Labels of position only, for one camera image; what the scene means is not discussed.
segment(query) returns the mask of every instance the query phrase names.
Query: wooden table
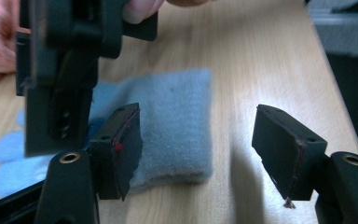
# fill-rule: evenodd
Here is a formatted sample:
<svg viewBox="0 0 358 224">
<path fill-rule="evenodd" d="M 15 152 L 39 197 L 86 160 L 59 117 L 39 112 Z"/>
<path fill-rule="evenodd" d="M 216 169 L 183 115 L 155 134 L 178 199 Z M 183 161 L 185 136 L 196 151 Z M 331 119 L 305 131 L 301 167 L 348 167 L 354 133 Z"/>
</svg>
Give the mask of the wooden table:
<svg viewBox="0 0 358 224">
<path fill-rule="evenodd" d="M 118 60 L 101 60 L 117 81 L 208 67 L 213 72 L 212 178 L 201 185 L 156 187 L 126 202 L 100 202 L 102 223 L 316 223 L 314 203 L 286 209 L 251 147 L 258 104 L 285 110 L 337 150 L 358 140 L 321 44 L 301 1 L 219 0 L 202 7 L 169 4 L 158 39 L 125 38 Z M 0 82 L 0 137 L 19 129 L 23 99 L 14 77 Z"/>
</svg>

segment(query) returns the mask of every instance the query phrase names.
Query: black bracket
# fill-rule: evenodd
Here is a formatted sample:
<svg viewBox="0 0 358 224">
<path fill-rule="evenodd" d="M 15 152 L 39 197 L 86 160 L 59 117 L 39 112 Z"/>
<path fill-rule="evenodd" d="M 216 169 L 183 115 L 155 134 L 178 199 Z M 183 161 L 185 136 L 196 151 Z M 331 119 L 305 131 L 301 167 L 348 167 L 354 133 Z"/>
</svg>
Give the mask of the black bracket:
<svg viewBox="0 0 358 224">
<path fill-rule="evenodd" d="M 45 181 L 0 200 L 0 223 L 99 223 L 99 199 L 122 199 L 142 155 L 138 104 L 116 110 L 88 150 L 51 159 Z"/>
<path fill-rule="evenodd" d="M 158 14 L 122 20 L 127 0 L 21 0 L 17 94 L 25 95 L 26 156 L 79 150 L 88 132 L 98 59 L 118 57 L 121 38 L 157 36 Z"/>
<path fill-rule="evenodd" d="M 327 142 L 286 112 L 259 105 L 252 146 L 286 200 L 308 201 L 316 189 L 321 224 L 358 223 L 358 155 L 324 155 Z"/>
</svg>

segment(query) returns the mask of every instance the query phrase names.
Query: blue sponge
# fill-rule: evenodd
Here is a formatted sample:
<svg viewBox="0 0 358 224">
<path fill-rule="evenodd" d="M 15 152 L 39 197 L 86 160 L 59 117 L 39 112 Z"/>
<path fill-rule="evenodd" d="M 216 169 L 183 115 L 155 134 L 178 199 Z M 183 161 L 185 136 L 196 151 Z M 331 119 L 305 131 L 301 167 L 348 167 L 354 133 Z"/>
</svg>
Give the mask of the blue sponge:
<svg viewBox="0 0 358 224">
<path fill-rule="evenodd" d="M 207 69 L 100 82 L 89 116 L 92 136 L 118 107 L 139 103 L 143 155 L 131 192 L 155 185 L 200 183 L 213 172 L 209 129 L 212 88 Z M 23 124 L 23 114 L 19 124 Z M 51 156 L 24 158 L 23 133 L 0 140 L 0 197 L 44 178 Z"/>
</svg>

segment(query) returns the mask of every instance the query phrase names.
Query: red mark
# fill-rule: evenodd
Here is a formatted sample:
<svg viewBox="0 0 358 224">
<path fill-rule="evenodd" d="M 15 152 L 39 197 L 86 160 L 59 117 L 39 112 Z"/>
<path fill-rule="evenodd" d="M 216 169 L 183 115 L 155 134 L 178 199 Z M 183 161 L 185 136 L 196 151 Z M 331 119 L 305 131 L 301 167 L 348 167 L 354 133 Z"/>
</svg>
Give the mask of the red mark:
<svg viewBox="0 0 358 224">
<path fill-rule="evenodd" d="M 119 143 L 115 146 L 115 151 L 119 152 L 123 148 L 123 144 Z"/>
</svg>

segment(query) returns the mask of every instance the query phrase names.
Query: black mount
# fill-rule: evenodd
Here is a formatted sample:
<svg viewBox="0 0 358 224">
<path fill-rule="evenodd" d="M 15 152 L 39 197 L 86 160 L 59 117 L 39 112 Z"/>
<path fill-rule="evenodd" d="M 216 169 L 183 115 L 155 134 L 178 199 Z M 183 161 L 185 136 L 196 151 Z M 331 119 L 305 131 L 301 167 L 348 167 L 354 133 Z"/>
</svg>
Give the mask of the black mount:
<svg viewBox="0 0 358 224">
<path fill-rule="evenodd" d="M 88 150 L 51 159 L 46 180 L 0 200 L 0 223 L 99 223 L 98 201 L 122 199 L 142 155 L 138 104 L 117 109 Z"/>
<path fill-rule="evenodd" d="M 259 105 L 252 146 L 276 188 L 286 200 L 308 201 L 319 193 L 320 224 L 358 224 L 358 155 L 324 155 L 327 142 L 286 112 Z"/>
<path fill-rule="evenodd" d="M 127 0 L 21 0 L 17 94 L 25 95 L 25 154 L 83 147 L 100 56 L 117 58 L 123 35 L 154 40 L 158 15 L 129 24 Z"/>
</svg>

